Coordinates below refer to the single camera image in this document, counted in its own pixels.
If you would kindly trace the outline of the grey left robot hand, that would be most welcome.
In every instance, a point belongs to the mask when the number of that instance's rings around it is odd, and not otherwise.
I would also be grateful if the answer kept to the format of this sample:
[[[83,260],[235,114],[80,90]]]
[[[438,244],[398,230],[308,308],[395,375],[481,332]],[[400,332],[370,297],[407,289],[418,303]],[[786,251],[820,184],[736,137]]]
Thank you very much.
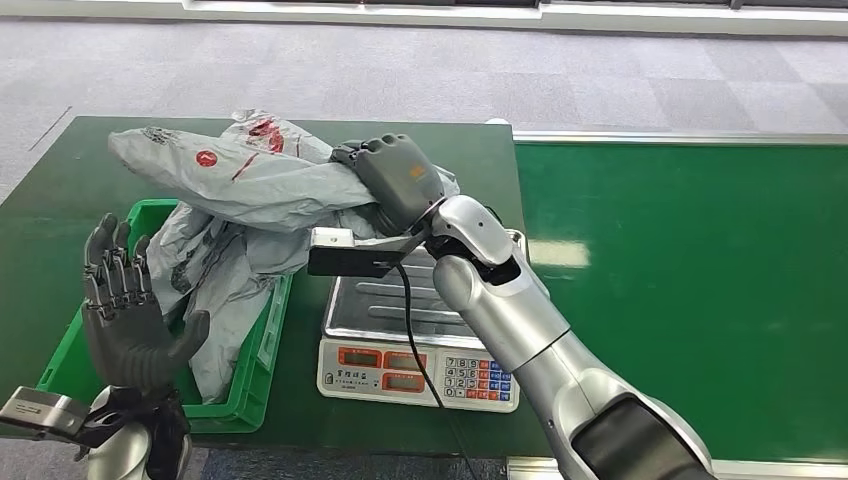
[[[95,371],[106,385],[150,392],[173,384],[210,331],[210,315],[195,310],[174,336],[153,288],[147,236],[128,246],[131,226],[105,214],[83,251],[82,325]]]

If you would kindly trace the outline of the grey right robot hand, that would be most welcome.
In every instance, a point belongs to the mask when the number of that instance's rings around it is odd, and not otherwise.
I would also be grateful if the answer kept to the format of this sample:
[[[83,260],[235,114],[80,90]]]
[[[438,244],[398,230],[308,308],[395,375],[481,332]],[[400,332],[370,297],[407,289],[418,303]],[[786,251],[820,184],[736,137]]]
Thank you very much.
[[[405,134],[351,140],[330,159],[350,168],[374,198],[366,218],[386,236],[415,232],[418,222],[443,198],[455,195],[455,176],[433,164]]]

